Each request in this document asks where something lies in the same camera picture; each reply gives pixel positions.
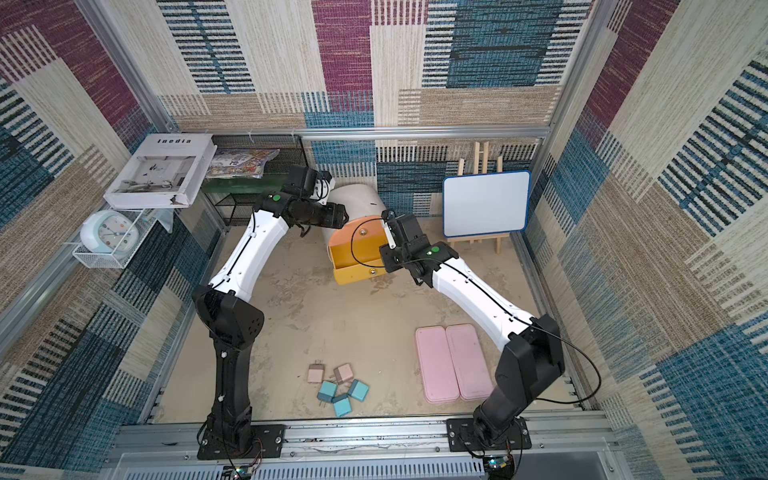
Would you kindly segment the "white round drawer cabinet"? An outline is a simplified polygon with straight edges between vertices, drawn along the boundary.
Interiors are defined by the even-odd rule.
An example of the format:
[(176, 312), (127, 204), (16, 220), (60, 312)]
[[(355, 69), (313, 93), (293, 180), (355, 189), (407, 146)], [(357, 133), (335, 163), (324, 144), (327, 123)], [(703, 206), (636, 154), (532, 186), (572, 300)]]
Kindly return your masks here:
[[(385, 210), (385, 205), (376, 190), (365, 184), (342, 186), (333, 190), (330, 193), (329, 199), (333, 203), (345, 206), (349, 215), (349, 221), (372, 215), (381, 218), (381, 214)], [(327, 248), (328, 240), (335, 230), (340, 229), (324, 228), (322, 230)]]

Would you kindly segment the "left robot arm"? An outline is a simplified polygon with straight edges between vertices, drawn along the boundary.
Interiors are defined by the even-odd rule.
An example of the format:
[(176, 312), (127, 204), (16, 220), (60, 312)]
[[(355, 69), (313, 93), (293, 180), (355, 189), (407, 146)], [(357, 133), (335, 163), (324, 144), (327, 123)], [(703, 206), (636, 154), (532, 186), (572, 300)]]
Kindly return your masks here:
[(340, 229), (349, 221), (342, 204), (288, 193), (261, 197), (223, 267), (193, 291), (198, 318), (216, 353), (215, 399), (205, 423), (207, 445), (243, 457), (255, 444), (248, 379), (252, 347), (264, 313), (250, 303), (268, 258), (293, 226)]

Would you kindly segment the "pink plug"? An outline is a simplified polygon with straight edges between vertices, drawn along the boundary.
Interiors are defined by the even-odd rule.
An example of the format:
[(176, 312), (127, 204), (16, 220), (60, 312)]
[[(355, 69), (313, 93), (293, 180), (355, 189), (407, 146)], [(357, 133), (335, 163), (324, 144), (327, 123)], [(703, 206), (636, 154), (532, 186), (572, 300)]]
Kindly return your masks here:
[(325, 365), (322, 363), (310, 364), (307, 370), (307, 382), (309, 384), (322, 384), (325, 378)]
[(334, 380), (337, 384), (346, 384), (354, 380), (355, 375), (350, 363), (344, 363), (334, 368)]

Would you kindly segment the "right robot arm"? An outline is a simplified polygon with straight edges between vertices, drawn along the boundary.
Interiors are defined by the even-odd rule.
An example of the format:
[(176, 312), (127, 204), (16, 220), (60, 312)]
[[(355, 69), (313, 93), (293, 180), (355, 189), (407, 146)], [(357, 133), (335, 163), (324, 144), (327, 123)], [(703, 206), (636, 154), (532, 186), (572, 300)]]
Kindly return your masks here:
[(496, 386), (473, 413), (475, 436), (485, 446), (503, 438), (519, 415), (564, 374), (563, 340), (549, 315), (518, 308), (477, 276), (445, 242), (432, 243), (412, 214), (386, 209), (381, 221), (387, 243), (379, 247), (385, 270), (406, 269), (455, 302), (500, 351)]

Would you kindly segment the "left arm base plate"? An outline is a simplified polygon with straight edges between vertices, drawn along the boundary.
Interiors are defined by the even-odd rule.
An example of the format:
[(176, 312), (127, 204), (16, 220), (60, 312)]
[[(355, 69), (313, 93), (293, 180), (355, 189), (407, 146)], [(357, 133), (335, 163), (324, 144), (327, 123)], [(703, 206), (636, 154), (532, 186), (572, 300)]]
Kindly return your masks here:
[(284, 424), (251, 424), (238, 427), (234, 434), (217, 433), (204, 423), (197, 434), (197, 459), (203, 461), (235, 459), (273, 459), (282, 452)]

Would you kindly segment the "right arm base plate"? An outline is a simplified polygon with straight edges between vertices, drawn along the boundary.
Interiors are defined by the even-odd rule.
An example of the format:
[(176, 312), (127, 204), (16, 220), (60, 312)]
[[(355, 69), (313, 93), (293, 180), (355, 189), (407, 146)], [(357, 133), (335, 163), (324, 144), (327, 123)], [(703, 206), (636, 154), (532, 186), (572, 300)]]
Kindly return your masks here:
[(471, 417), (454, 417), (445, 421), (451, 452), (528, 450), (532, 448), (526, 420), (518, 417), (501, 430), (493, 429)]

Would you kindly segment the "yellow drawer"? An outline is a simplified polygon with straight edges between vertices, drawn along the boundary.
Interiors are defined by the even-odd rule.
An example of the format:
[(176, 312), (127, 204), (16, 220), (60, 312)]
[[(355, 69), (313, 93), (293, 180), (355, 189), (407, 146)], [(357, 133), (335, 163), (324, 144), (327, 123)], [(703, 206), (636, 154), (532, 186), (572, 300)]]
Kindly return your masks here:
[(386, 270), (379, 249), (386, 243), (385, 233), (372, 228), (360, 229), (355, 234), (351, 230), (334, 233), (328, 243), (328, 253), (335, 281), (347, 285), (384, 275)]

